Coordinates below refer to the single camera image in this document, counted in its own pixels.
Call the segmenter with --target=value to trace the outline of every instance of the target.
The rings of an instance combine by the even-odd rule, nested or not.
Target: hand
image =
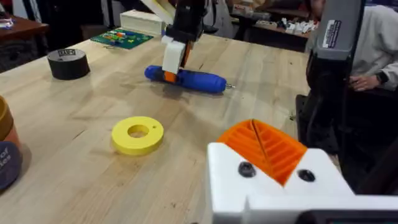
[[[355,91],[365,91],[372,90],[378,85],[380,85],[380,81],[377,79],[377,76],[355,76],[349,78],[349,84]]]

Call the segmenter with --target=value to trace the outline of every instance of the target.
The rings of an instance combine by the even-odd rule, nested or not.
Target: white box
[[[154,35],[162,35],[166,23],[155,14],[131,10],[120,14],[122,29],[136,30]]]

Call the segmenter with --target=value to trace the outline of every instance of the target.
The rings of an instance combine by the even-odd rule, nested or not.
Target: black tape roll
[[[75,80],[90,72],[86,53],[78,49],[56,50],[47,55],[54,78]]]

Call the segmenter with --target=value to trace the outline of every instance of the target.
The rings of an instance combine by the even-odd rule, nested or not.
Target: blue cylinder
[[[164,71],[160,66],[147,67],[145,76],[150,80],[165,82]],[[180,70],[177,74],[177,81],[172,84],[207,93],[222,93],[226,88],[225,78],[211,73],[189,70]]]

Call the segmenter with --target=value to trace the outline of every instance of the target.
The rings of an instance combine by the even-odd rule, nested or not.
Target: black screw
[[[239,174],[243,177],[251,178],[256,175],[256,170],[253,165],[249,162],[241,162],[238,169]]]
[[[299,170],[297,171],[298,177],[300,177],[302,180],[306,182],[314,182],[315,181],[315,175],[309,171],[309,170]]]

